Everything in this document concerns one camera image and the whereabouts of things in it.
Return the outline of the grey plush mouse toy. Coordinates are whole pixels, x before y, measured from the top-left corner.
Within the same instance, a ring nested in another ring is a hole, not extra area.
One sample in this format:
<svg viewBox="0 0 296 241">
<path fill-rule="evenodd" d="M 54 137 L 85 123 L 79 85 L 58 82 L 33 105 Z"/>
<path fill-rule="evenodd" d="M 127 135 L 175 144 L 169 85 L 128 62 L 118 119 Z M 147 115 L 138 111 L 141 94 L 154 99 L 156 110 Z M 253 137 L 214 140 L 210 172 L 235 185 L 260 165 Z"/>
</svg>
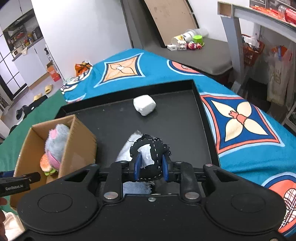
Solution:
<svg viewBox="0 0 296 241">
<path fill-rule="evenodd" d="M 70 129 L 64 124 L 57 124 L 54 129 L 49 130 L 49 135 L 45 143 L 45 153 L 50 165 L 59 171 L 64 149 Z"/>
</svg>

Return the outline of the black stitched pouch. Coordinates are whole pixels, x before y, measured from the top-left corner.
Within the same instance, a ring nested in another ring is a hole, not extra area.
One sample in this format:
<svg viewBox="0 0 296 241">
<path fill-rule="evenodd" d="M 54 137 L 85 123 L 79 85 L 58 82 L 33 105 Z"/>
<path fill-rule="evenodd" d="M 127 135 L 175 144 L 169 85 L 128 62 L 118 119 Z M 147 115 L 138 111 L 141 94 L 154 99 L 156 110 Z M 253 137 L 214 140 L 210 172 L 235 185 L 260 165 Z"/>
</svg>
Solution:
<svg viewBox="0 0 296 241">
<path fill-rule="evenodd" d="M 137 181 L 154 181 L 163 178 L 162 157 L 163 154 L 168 154 L 170 157 L 171 151 L 160 138 L 144 134 L 133 143 L 129 152 L 132 159 L 138 154 L 142 155 L 142 165 Z"/>
</svg>

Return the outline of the black shallow tray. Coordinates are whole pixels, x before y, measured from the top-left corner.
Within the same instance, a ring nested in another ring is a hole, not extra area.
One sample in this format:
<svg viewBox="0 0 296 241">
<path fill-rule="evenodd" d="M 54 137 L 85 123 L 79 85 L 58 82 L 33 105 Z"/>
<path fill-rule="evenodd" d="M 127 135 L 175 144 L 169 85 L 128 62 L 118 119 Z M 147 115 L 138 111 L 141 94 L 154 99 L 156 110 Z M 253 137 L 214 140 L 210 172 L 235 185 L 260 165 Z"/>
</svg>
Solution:
<svg viewBox="0 0 296 241">
<path fill-rule="evenodd" d="M 133 99 L 149 95 L 156 108 L 142 116 Z M 96 162 L 110 166 L 135 131 L 160 138 L 171 151 L 171 160 L 195 168 L 219 165 L 218 155 L 198 88 L 192 80 L 132 88 L 63 106 L 57 117 L 75 114 L 97 138 Z"/>
</svg>

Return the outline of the blue patterned blanket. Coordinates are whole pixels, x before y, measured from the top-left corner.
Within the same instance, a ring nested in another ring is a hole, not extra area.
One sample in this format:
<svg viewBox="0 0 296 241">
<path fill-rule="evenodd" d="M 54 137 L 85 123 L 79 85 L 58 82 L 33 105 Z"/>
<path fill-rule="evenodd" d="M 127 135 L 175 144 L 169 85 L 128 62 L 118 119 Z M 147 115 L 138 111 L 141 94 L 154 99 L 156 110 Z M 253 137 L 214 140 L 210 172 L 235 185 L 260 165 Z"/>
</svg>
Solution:
<svg viewBox="0 0 296 241">
<path fill-rule="evenodd" d="M 191 79 L 205 108 L 220 166 L 278 193 L 279 232 L 295 240 L 295 136 L 249 101 L 187 65 L 140 49 L 92 64 L 61 87 L 68 103 L 140 86 Z"/>
</svg>

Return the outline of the brown cardboard box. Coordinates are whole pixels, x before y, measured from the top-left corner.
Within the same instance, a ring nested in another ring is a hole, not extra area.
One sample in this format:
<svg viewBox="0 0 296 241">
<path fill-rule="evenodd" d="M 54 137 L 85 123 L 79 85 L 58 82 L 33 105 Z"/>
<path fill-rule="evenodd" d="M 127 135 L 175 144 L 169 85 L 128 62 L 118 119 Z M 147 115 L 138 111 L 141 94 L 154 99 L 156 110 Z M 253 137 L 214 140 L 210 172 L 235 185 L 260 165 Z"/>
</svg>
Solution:
<svg viewBox="0 0 296 241">
<path fill-rule="evenodd" d="M 14 176 L 38 172 L 36 189 L 95 162 L 95 135 L 75 115 L 33 125 L 23 142 Z"/>
</svg>

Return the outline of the orange basket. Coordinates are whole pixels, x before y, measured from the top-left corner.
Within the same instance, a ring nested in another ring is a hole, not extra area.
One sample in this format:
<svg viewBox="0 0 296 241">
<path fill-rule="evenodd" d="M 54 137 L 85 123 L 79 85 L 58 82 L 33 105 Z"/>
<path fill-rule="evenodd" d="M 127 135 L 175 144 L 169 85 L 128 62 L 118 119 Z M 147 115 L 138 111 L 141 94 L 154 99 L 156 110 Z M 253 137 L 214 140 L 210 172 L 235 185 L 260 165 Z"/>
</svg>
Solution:
<svg viewBox="0 0 296 241">
<path fill-rule="evenodd" d="M 252 67 L 265 48 L 264 42 L 242 34 L 244 65 Z"/>
</svg>

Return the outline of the white soft block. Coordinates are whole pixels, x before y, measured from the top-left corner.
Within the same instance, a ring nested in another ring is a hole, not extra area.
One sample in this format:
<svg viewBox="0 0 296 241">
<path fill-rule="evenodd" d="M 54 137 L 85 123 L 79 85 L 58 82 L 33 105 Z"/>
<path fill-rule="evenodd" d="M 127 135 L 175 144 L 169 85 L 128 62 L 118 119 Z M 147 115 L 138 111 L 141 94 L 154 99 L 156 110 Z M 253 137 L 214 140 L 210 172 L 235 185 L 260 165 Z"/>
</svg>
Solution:
<svg viewBox="0 0 296 241">
<path fill-rule="evenodd" d="M 141 95 L 133 99 L 133 106 L 142 116 L 147 116 L 156 108 L 156 102 L 149 95 Z"/>
</svg>

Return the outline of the plush hamburger toy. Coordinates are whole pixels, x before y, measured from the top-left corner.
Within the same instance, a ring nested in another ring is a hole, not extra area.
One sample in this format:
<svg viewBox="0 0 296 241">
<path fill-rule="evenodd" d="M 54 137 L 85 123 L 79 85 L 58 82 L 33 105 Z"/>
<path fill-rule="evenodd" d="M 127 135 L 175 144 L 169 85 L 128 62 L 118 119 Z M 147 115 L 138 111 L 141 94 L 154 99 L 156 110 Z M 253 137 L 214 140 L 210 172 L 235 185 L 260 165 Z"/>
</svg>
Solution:
<svg viewBox="0 0 296 241">
<path fill-rule="evenodd" d="M 55 174 L 55 173 L 58 172 L 56 169 L 54 169 L 54 168 L 50 165 L 46 153 L 43 154 L 43 156 L 42 156 L 41 159 L 40 159 L 40 168 L 41 168 L 41 170 L 44 172 L 44 174 L 45 174 L 46 176 L 53 175 L 53 174 Z"/>
</svg>

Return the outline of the orange cardboard box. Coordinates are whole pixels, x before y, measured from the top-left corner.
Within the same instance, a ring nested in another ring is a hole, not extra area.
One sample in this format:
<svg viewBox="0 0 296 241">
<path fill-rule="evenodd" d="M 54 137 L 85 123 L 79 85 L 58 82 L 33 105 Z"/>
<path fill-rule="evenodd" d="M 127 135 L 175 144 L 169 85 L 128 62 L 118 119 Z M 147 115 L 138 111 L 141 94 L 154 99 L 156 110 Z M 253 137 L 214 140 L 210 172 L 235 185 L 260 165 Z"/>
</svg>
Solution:
<svg viewBox="0 0 296 241">
<path fill-rule="evenodd" d="M 52 61 L 47 64 L 47 71 L 48 71 L 49 75 L 52 77 L 54 82 L 57 82 L 61 79 L 61 76 L 58 73 L 58 71 L 56 70 Z"/>
</svg>

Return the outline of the green cloth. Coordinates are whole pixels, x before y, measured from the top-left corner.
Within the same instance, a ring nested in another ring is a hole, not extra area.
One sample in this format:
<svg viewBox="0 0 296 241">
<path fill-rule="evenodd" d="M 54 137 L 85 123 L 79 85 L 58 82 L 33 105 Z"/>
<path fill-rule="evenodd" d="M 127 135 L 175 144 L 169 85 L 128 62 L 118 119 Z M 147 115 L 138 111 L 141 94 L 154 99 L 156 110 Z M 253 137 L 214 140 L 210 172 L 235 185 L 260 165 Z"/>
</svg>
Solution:
<svg viewBox="0 0 296 241">
<path fill-rule="evenodd" d="M 14 176 L 41 172 L 39 161 L 45 153 L 45 141 L 50 129 L 48 124 L 40 128 L 32 126 L 53 120 L 60 107 L 66 105 L 58 90 L 35 108 L 1 144 L 1 171 L 14 171 Z"/>
</svg>

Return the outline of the red round toy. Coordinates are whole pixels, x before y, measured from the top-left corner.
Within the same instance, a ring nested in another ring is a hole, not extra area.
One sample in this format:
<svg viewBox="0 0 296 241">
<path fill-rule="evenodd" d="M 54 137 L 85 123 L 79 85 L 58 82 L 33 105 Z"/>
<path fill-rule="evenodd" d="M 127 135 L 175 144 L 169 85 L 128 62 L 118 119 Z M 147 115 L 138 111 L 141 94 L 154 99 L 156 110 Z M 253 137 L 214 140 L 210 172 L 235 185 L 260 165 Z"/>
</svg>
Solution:
<svg viewBox="0 0 296 241">
<path fill-rule="evenodd" d="M 199 43 L 195 43 L 195 42 L 188 42 L 187 43 L 187 49 L 189 50 L 200 50 L 202 49 L 202 45 Z"/>
</svg>

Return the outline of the yellow slipper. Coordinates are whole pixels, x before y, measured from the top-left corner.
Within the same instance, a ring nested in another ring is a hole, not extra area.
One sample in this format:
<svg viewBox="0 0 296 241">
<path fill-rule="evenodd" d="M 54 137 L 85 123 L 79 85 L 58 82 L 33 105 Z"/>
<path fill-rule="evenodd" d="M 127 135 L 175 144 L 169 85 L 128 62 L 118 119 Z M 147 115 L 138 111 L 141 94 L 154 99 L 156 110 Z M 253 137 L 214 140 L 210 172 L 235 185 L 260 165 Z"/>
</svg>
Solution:
<svg viewBox="0 0 296 241">
<path fill-rule="evenodd" d="M 34 96 L 33 101 L 37 101 L 38 99 L 40 99 L 43 96 L 42 93 L 39 93 L 37 95 Z"/>
<path fill-rule="evenodd" d="M 53 84 L 47 85 L 45 87 L 45 94 L 49 94 L 53 90 Z"/>
</svg>

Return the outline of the black bag with white dot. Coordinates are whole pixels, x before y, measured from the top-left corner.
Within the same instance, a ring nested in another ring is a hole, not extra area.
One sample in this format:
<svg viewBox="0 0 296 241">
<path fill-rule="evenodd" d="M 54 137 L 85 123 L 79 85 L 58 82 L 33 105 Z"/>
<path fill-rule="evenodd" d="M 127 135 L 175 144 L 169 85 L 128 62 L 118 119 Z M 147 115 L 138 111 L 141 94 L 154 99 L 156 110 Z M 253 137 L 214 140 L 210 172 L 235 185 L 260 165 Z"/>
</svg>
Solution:
<svg viewBox="0 0 296 241">
<path fill-rule="evenodd" d="M 27 116 L 34 109 L 36 109 L 38 106 L 40 106 L 46 99 L 48 99 L 48 96 L 43 95 L 39 99 L 34 100 L 29 106 L 27 106 L 27 105 L 22 106 L 21 110 L 24 113 L 24 115 Z"/>
</svg>

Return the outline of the leaning brown board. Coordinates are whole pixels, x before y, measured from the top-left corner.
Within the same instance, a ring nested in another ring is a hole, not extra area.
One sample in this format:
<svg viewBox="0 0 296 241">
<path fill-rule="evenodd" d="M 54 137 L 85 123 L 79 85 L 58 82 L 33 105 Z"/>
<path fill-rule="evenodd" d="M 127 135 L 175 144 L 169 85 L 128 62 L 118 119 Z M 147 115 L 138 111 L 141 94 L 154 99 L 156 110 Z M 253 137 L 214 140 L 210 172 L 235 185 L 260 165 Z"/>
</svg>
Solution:
<svg viewBox="0 0 296 241">
<path fill-rule="evenodd" d="M 171 44 L 173 37 L 199 27 L 189 1 L 144 1 L 144 8 L 151 15 L 152 25 L 162 47 Z"/>
</svg>

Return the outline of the orange gift bag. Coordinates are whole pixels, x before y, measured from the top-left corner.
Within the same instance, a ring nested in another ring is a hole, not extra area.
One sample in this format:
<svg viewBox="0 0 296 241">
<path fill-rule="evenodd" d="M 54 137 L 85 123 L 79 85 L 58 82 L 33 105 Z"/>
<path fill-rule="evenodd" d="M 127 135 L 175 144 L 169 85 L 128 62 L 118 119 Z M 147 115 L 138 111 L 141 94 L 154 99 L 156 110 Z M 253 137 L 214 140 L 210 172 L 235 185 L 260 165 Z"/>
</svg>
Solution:
<svg viewBox="0 0 296 241">
<path fill-rule="evenodd" d="M 76 76 L 78 77 L 79 75 L 81 75 L 85 71 L 89 70 L 91 67 L 92 67 L 92 64 L 89 63 L 88 61 L 83 61 L 80 64 L 75 64 Z"/>
</svg>

